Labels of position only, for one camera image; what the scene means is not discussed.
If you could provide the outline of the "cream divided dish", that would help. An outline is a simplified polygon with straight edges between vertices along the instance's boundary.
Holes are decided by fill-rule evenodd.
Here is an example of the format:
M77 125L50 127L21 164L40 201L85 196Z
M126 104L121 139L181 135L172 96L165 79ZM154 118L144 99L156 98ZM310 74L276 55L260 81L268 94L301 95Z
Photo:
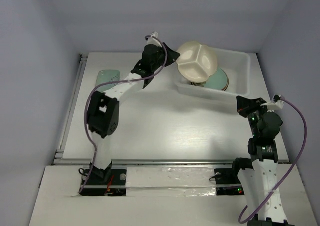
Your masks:
M194 83L206 82L218 69L218 57L214 50L196 41L183 44L177 52L179 73Z

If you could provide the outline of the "light green rectangular dish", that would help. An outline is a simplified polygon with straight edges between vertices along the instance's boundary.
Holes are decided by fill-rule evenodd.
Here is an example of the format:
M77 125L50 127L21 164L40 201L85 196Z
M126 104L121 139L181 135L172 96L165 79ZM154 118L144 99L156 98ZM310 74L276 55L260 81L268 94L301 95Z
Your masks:
M121 73L119 70L110 70L110 69L101 70L97 75L95 85L98 86L103 83L120 81L120 78L121 78Z

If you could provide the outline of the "light green round plate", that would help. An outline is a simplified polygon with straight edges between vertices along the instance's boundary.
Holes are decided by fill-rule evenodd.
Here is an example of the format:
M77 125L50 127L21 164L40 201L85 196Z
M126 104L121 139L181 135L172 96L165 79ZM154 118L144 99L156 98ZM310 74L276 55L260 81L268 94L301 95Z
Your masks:
M221 68L218 68L216 73L210 76L205 82L204 87L214 90L223 90L227 84L227 80L227 74Z

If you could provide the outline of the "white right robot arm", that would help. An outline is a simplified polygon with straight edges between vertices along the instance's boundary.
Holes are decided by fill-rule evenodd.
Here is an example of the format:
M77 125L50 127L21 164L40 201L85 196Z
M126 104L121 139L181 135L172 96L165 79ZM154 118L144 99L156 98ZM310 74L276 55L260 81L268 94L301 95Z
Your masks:
M241 182L249 216L240 222L248 226L287 226L278 183L278 151L275 138L280 132L281 117L268 109L262 98L237 96L237 111L246 118L252 132L248 141L249 158L237 158L230 170L235 182Z

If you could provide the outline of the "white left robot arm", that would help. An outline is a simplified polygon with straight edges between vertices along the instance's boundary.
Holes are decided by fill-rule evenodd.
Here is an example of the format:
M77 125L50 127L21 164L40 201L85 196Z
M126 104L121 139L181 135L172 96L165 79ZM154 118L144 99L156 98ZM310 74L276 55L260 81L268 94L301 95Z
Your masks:
M94 154L85 174L86 179L94 178L104 184L110 180L112 160L108 159L109 147L96 143L92 134L102 139L112 135L120 118L120 105L129 96L146 88L165 67L175 63L180 53L170 49L165 43L148 43L128 76L119 81L100 83L89 94L85 104L84 128L93 144Z

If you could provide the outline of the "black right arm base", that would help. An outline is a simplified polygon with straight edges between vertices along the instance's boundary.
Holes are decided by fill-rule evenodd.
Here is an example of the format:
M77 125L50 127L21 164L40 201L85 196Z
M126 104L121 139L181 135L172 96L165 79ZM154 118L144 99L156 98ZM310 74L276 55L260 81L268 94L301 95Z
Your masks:
M211 179L216 183L218 196L244 195L242 184L238 178L240 169L253 169L250 158L236 158L231 168L216 168Z

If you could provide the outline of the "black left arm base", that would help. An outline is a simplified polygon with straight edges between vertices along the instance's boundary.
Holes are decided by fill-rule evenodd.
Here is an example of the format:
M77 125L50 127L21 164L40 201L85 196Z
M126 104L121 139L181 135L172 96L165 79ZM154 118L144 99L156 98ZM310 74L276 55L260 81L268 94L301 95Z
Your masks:
M82 196L125 196L127 194L127 169L112 169L109 165L105 170L94 167L85 184L90 169L79 168L81 174L80 195Z

